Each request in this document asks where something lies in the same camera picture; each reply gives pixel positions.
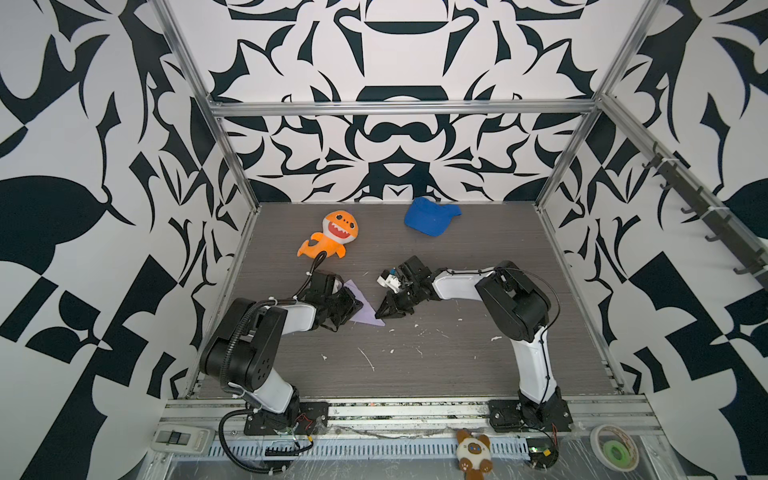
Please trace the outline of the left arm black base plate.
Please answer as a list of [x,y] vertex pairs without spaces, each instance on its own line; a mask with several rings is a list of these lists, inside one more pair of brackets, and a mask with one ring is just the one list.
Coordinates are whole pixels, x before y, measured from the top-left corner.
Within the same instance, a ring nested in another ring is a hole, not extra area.
[[274,413],[266,408],[252,409],[247,415],[244,434],[266,436],[292,433],[308,436],[327,426],[329,408],[328,402],[294,398],[283,413]]

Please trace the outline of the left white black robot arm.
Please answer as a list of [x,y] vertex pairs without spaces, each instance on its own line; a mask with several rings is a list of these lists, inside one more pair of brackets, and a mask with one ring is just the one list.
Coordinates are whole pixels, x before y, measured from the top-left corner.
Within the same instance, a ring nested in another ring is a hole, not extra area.
[[298,389],[274,366],[282,338],[319,328],[336,332],[363,306],[339,275],[325,271],[309,274],[290,298],[237,298],[206,344],[199,370],[251,410],[292,421],[299,416]]

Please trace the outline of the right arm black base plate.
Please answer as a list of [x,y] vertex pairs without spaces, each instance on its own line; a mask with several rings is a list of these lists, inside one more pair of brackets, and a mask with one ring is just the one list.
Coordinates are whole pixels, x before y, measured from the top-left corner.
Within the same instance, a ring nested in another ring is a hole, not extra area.
[[567,402],[552,395],[543,404],[527,397],[520,400],[494,399],[487,402],[489,424],[497,433],[517,432],[525,429],[555,432],[571,430],[573,416]]

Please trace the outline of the lilac square paper sheet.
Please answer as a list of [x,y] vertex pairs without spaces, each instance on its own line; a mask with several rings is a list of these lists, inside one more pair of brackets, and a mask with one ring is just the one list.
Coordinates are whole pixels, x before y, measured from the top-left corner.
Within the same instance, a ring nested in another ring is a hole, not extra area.
[[347,280],[344,285],[354,294],[355,299],[362,303],[362,307],[351,317],[351,321],[358,324],[384,327],[385,322],[375,316],[375,310],[357,285],[352,280]]

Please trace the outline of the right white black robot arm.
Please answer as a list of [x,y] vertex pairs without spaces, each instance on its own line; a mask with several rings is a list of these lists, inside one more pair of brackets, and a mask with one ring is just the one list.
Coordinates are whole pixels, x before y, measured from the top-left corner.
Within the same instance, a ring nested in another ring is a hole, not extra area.
[[482,303],[503,336],[513,344],[520,395],[539,406],[558,388],[548,352],[550,309],[560,301],[540,287],[543,278],[511,261],[496,266],[431,270],[413,256],[384,270],[377,283],[387,289],[376,310],[378,319],[402,318],[425,301],[469,300]]

